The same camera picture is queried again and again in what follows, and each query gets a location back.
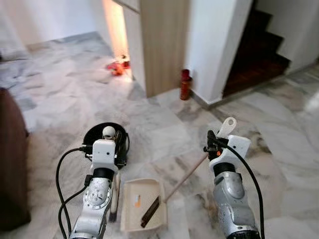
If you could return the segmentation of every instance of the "white ball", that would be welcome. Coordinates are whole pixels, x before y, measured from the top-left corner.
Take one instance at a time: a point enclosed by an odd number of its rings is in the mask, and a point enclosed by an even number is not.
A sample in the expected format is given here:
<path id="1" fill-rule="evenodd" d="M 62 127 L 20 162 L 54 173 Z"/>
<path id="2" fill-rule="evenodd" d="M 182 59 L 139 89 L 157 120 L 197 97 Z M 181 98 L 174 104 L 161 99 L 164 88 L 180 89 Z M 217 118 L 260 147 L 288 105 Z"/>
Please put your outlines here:
<path id="1" fill-rule="evenodd" d="M 103 134 L 104 138 L 106 138 L 106 139 L 113 138 L 115 135 L 115 129 L 112 126 L 106 126 L 103 129 L 102 134 Z"/>

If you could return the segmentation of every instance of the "red bottle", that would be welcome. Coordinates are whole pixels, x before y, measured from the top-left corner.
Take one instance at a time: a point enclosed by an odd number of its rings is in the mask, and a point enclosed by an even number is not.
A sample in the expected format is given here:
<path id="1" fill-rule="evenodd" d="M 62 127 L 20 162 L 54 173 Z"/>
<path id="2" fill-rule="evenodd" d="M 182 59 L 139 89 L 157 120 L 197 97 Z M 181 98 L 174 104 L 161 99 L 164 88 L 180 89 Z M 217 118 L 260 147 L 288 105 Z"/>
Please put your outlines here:
<path id="1" fill-rule="evenodd" d="M 181 71 L 180 83 L 180 99 L 186 101 L 190 96 L 190 86 L 192 78 L 189 76 L 189 70 L 184 69 Z"/>

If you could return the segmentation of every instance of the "black bristles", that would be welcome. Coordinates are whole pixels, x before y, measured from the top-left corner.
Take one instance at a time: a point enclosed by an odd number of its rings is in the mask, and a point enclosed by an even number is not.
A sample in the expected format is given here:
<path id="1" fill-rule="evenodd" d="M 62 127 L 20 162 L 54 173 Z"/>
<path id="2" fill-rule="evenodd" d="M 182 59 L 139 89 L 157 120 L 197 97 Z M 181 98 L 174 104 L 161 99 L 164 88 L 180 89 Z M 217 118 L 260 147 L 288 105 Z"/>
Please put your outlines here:
<path id="1" fill-rule="evenodd" d="M 144 216 L 142 217 L 142 219 L 141 219 L 141 227 L 142 228 L 146 227 L 147 223 L 149 223 L 150 219 L 152 218 L 152 216 L 154 215 L 156 210 L 159 208 L 159 206 L 160 206 L 160 197 L 158 196 L 155 199 L 155 201 L 152 203 L 150 208 L 146 211 Z"/>

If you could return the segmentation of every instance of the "marble floor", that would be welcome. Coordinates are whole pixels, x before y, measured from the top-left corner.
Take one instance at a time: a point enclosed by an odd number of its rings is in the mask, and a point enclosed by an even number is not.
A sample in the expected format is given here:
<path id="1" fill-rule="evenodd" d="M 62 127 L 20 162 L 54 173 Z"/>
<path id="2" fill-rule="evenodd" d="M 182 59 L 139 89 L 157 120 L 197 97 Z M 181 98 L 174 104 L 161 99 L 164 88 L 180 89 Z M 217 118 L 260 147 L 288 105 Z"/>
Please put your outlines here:
<path id="1" fill-rule="evenodd" d="M 179 100 L 178 89 L 147 99 L 129 76 L 112 77 L 104 69 L 113 61 L 111 50 L 94 33 L 34 45 L 30 55 L 29 60 L 0 65 L 0 86 L 9 88 L 31 132 L 27 163 L 32 221 L 0 238 L 62 238 L 55 168 L 62 153 L 79 146 L 95 124 L 117 122 L 130 135 L 122 182 L 152 177 L 162 180 L 168 192 L 201 156 L 207 130 L 218 130 L 229 116 L 238 120 L 234 133 L 252 140 L 247 160 L 264 198 L 266 238 L 318 237 L 319 65 L 206 111 L 193 99 Z M 80 152 L 64 161 L 64 195 L 82 187 L 89 167 Z M 239 171 L 259 224 L 256 190 L 248 173 Z M 126 234 L 120 231 L 119 215 L 107 225 L 104 238 L 223 239 L 212 177 L 205 162 L 185 182 L 167 204 L 167 227 Z M 69 203 L 72 222 L 81 203 L 81 197 Z"/>

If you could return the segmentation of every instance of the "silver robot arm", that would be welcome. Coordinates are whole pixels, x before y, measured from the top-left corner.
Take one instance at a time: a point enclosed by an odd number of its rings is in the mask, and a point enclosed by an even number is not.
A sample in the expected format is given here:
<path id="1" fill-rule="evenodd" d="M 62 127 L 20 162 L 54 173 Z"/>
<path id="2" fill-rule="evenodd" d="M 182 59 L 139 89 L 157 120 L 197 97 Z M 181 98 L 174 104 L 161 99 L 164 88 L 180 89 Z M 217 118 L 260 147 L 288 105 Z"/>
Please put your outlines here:
<path id="1" fill-rule="evenodd" d="M 229 132 L 223 134 L 223 127 L 217 135 L 223 135 L 223 137 L 218 140 L 234 148 L 244 158 L 251 141 L 244 137 L 228 135 Z M 242 177 L 235 171 L 241 162 L 229 149 L 222 149 L 216 145 L 212 138 L 216 139 L 215 134 L 210 130 L 207 135 L 208 147 L 204 148 L 204 151 L 209 153 L 209 167 L 215 175 L 213 194 L 224 235 L 227 239 L 260 239 L 254 214 L 248 205 Z"/>
<path id="2" fill-rule="evenodd" d="M 117 197 L 114 164 L 115 142 L 99 139 L 93 144 L 93 178 L 83 195 L 83 209 L 70 235 L 70 239 L 102 239 L 106 227 L 106 213 L 111 207 L 112 197 Z"/>

